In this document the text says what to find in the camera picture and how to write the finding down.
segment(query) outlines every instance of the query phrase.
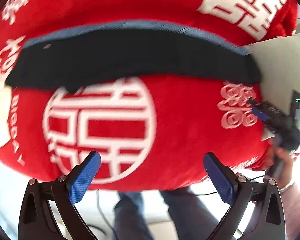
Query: folded black garment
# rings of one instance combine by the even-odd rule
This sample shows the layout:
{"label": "folded black garment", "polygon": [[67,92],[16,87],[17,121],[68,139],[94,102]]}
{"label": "folded black garment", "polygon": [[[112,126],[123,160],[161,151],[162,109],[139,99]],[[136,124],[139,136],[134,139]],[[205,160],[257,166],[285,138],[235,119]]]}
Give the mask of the folded black garment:
{"label": "folded black garment", "polygon": [[95,30],[22,49],[6,84],[69,92],[117,78],[176,74],[261,82],[251,55],[242,56],[206,40],[160,30]]}

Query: bracelet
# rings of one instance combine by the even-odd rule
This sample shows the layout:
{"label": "bracelet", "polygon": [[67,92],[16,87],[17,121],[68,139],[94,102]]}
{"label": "bracelet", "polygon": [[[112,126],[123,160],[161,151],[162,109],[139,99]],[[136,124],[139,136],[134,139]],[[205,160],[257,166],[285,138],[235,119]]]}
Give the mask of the bracelet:
{"label": "bracelet", "polygon": [[294,184],[294,179],[290,180],[287,185],[285,185],[282,189],[279,189],[280,194],[287,191]]}

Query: person's leg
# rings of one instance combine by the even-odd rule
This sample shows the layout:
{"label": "person's leg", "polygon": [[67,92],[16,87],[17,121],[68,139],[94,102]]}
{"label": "person's leg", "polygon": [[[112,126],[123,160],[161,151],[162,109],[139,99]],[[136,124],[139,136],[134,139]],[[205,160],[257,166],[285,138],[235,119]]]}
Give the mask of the person's leg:
{"label": "person's leg", "polygon": [[160,193],[169,206],[179,240],[205,240],[218,225],[219,221],[189,187]]}
{"label": "person's leg", "polygon": [[153,240],[143,218],[140,192],[119,192],[120,201],[114,207],[114,230],[119,240]]}

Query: beige cushion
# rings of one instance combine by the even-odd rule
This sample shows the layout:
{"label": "beige cushion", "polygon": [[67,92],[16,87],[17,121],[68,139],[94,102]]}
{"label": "beige cushion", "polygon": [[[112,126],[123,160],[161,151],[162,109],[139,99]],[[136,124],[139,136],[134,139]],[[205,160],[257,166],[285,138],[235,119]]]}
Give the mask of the beige cushion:
{"label": "beige cushion", "polygon": [[263,75],[263,100],[288,114],[292,90],[300,92],[300,34],[257,42],[245,48],[253,54]]}

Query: blue denim trim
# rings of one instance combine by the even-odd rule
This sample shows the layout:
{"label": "blue denim trim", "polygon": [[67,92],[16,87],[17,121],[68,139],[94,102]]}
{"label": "blue denim trim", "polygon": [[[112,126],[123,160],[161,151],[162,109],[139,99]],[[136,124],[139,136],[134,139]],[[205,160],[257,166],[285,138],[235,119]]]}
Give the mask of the blue denim trim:
{"label": "blue denim trim", "polygon": [[115,29],[164,30],[164,31],[171,31],[176,33],[182,33],[191,37],[210,41],[213,44],[219,45],[225,49],[228,49],[242,56],[250,54],[250,52],[248,52],[244,48],[231,44],[218,35],[208,33],[200,29],[187,27],[179,24],[167,23],[167,22],[155,22],[155,21],[143,21],[143,20],[118,21],[118,22],[111,22],[106,24],[85,25],[80,27],[67,28],[64,30],[50,33],[45,36],[29,39],[24,44],[23,49],[41,42],[75,37],[95,30],[115,30]]}

